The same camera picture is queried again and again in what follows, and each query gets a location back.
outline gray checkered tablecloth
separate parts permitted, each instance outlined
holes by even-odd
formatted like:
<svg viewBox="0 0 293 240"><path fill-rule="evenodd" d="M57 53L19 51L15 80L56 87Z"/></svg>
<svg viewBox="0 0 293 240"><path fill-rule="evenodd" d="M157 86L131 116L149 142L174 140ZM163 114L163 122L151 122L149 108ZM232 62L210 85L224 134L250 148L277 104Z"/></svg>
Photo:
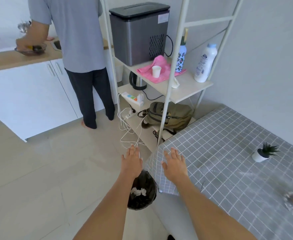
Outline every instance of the gray checkered tablecloth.
<svg viewBox="0 0 293 240"><path fill-rule="evenodd" d="M279 157L254 162L263 142L279 145ZM144 169L164 193L178 195L166 179L163 151L175 147L186 158L191 181L257 239L293 239L293 214L283 195L293 191L293 146L222 106L161 144Z"/></svg>

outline white paper cup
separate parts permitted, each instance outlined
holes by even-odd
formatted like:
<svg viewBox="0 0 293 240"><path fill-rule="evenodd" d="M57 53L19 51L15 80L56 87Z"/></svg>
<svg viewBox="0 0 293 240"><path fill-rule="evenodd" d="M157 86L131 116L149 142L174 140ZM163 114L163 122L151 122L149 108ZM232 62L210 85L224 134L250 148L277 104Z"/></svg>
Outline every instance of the white paper cup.
<svg viewBox="0 0 293 240"><path fill-rule="evenodd" d="M159 78L160 73L161 73L161 67L160 66L155 65L155 66L152 67L152 76L154 78Z"/></svg>

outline floral pattern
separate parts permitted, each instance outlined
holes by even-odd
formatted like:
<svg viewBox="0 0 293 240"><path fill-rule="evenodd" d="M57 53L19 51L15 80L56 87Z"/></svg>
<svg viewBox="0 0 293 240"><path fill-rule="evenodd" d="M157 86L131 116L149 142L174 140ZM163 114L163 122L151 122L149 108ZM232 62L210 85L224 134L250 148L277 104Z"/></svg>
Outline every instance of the floral pattern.
<svg viewBox="0 0 293 240"><path fill-rule="evenodd" d="M182 53L182 54L179 53L179 57L177 59L176 68L175 68L176 72L182 72L185 55L186 55L185 53Z"/></svg>

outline wooden countertop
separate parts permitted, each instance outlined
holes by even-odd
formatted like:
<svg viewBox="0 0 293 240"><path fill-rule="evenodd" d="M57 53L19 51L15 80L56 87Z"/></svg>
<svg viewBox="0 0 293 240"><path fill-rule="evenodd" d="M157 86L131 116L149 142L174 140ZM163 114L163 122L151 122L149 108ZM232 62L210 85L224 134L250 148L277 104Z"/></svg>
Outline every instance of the wooden countertop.
<svg viewBox="0 0 293 240"><path fill-rule="evenodd" d="M25 65L62 58L62 52L56 51L52 47L50 41L45 41L45 44L47 44L45 53L40 56L25 56L14 50L0 52L0 70L14 68L14 67L21 67ZM109 47L108 47L107 40L103 40L103 44L104 44L104 50L108 50Z"/></svg>

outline blue floral water bottle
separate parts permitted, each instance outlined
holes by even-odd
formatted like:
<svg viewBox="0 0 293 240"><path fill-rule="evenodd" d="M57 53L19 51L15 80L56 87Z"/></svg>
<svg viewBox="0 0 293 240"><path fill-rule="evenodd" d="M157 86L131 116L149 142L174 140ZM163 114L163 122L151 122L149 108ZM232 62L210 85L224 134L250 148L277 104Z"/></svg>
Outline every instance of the blue floral water bottle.
<svg viewBox="0 0 293 240"><path fill-rule="evenodd" d="M176 72L182 72L183 63L184 63L184 56L187 53L186 42L187 42L187 38L188 38L188 31L189 31L189 29L185 28L185 35L182 36L181 46L180 46L180 50L179 50L179 56L178 56L176 68L175 68Z"/></svg>

